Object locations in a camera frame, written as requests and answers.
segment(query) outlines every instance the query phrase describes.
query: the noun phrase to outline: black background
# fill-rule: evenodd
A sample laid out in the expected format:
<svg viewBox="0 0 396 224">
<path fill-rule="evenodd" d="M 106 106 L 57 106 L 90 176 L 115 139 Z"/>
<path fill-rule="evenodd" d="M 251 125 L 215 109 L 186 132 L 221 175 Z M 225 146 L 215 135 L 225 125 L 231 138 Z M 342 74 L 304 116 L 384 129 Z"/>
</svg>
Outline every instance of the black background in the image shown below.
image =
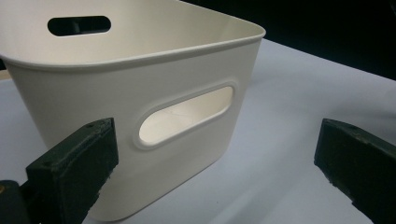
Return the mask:
<svg viewBox="0 0 396 224">
<path fill-rule="evenodd" d="M 266 39 L 396 80 L 395 0 L 184 0 L 265 28 Z"/>
</svg>

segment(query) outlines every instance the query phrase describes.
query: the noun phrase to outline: white plastic bin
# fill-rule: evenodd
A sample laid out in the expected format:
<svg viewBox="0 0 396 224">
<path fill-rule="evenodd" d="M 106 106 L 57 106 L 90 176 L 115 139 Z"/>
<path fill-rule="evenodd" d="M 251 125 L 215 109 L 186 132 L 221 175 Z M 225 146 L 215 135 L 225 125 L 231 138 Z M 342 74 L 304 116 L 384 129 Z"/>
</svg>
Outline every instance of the white plastic bin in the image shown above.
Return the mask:
<svg viewBox="0 0 396 224">
<path fill-rule="evenodd" d="M 108 31 L 57 36 L 54 18 Z M 113 117 L 120 164 L 90 215 L 127 217 L 226 150 L 264 30 L 175 0 L 0 1 L 0 56 L 46 145 Z"/>
</svg>

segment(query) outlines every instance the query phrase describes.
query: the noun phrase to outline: plastic storage basket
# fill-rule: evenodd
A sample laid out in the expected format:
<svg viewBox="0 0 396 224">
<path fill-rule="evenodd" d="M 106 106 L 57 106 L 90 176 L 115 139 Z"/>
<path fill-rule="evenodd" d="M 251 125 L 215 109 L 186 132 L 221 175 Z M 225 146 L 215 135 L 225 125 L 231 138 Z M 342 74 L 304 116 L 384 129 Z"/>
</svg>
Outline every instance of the plastic storage basket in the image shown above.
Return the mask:
<svg viewBox="0 0 396 224">
<path fill-rule="evenodd" d="M 78 32 L 91 17 L 107 29 Z M 75 33 L 58 36 L 53 20 Z M 100 220 L 137 212 L 224 153 L 263 35 L 174 0 L 0 1 L 0 56 L 46 145 L 115 118 L 120 164 L 90 211 Z"/>
</svg>

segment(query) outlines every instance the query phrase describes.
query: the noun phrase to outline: plastic container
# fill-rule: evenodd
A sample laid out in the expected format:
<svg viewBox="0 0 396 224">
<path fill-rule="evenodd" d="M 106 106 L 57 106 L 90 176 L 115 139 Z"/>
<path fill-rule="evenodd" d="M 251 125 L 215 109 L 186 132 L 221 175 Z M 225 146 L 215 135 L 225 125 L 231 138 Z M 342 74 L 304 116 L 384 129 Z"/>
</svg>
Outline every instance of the plastic container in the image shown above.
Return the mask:
<svg viewBox="0 0 396 224">
<path fill-rule="evenodd" d="M 78 33 L 93 16 L 109 29 L 49 30 L 54 18 L 75 18 Z M 90 211 L 106 221 L 139 211 L 224 153 L 263 35 L 174 0 L 0 1 L 0 56 L 46 145 L 115 119 L 120 164 Z"/>
</svg>

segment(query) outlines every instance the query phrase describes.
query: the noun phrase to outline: white table surface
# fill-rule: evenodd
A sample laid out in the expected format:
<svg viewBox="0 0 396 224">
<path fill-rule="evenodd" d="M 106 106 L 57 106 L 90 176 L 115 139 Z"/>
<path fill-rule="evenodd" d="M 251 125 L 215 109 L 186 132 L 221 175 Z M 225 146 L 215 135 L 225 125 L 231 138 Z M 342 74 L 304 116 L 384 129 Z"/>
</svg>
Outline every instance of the white table surface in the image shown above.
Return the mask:
<svg viewBox="0 0 396 224">
<path fill-rule="evenodd" d="M 396 83 L 263 40 L 227 152 L 113 223 L 372 223 L 313 163 L 323 118 L 396 144 Z M 45 151 L 12 80 L 0 81 L 0 179 L 23 183 Z"/>
</svg>

